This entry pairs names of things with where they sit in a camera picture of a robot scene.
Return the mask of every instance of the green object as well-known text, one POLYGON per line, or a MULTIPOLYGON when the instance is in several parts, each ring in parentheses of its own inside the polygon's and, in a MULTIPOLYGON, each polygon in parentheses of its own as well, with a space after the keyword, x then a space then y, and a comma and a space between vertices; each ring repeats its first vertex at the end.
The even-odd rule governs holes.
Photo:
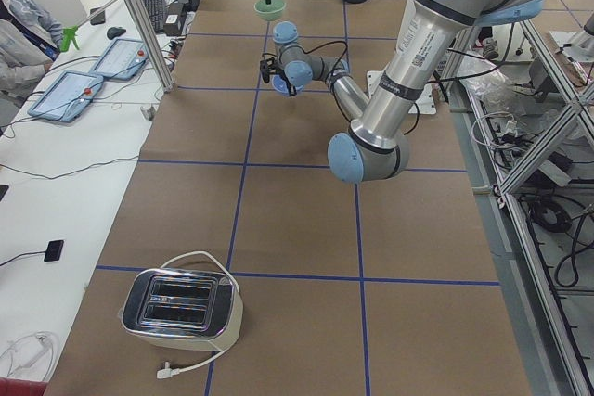
POLYGON ((272 0, 270 4, 267 4, 266 0, 259 0, 254 4, 253 9, 260 19, 271 22, 280 19, 286 5, 284 0, 272 0))
POLYGON ((75 25, 70 28, 65 28, 63 30, 64 37, 62 38, 62 44, 59 46, 59 51, 62 53, 67 52, 71 47, 71 42, 74 44, 77 50, 80 50, 78 47, 78 43, 76 42, 76 31, 78 27, 75 25))

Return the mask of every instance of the red object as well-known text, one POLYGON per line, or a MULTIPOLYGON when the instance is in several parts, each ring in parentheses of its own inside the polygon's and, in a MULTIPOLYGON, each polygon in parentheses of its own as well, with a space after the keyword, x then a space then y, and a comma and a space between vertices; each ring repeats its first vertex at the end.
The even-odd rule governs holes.
POLYGON ((45 387, 45 382, 0 377, 0 396, 43 396, 45 387))

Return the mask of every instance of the black keyboard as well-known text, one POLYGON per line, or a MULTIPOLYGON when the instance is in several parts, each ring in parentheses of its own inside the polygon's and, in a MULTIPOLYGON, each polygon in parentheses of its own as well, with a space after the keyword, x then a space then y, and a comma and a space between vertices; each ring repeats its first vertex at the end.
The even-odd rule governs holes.
POLYGON ((142 0, 155 32, 163 32, 165 25, 165 0, 142 0))

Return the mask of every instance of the green bowl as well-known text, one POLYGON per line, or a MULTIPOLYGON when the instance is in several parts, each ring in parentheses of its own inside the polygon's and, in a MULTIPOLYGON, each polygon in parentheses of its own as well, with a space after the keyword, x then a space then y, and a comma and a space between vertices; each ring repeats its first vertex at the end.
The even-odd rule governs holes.
POLYGON ((254 4, 253 9, 260 19, 271 22, 280 19, 286 5, 284 0, 272 0, 270 4, 267 4, 266 0, 259 0, 254 4))

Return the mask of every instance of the tablet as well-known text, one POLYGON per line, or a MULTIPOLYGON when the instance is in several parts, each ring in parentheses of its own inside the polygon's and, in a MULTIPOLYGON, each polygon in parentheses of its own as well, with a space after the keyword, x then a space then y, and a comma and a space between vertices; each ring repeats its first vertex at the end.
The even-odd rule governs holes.
POLYGON ((103 86, 103 76, 66 70, 27 111, 48 121, 72 122, 103 86))
POLYGON ((147 58, 142 41, 117 38, 111 41, 89 72, 106 79, 127 81, 138 73, 147 58))

